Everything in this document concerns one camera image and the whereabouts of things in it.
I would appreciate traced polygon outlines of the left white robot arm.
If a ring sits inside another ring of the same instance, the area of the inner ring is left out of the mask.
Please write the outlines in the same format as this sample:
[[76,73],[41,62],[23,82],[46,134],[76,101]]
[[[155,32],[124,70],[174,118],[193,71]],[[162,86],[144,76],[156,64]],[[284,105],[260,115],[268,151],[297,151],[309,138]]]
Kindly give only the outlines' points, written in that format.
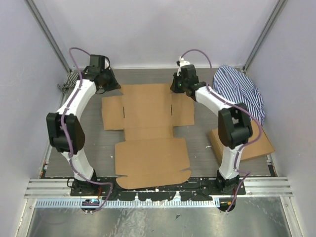
[[79,72],[75,87],[66,102],[55,113],[48,113],[46,124],[49,142],[69,163],[74,181],[72,194],[94,196],[102,183],[97,181],[95,169],[84,151],[85,133],[80,117],[93,95],[119,89],[107,56],[91,54],[89,65]]

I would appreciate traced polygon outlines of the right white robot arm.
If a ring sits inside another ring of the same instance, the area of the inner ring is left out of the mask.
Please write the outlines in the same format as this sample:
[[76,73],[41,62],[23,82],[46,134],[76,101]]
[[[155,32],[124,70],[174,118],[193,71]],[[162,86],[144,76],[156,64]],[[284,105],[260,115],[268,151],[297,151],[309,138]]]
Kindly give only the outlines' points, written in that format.
[[216,186],[221,194],[230,194],[239,184],[238,168],[243,146],[253,134],[247,106],[243,103],[234,104],[216,93],[206,82],[199,81],[195,66],[187,62],[179,64],[170,89],[174,93],[185,93],[217,114],[223,154]]

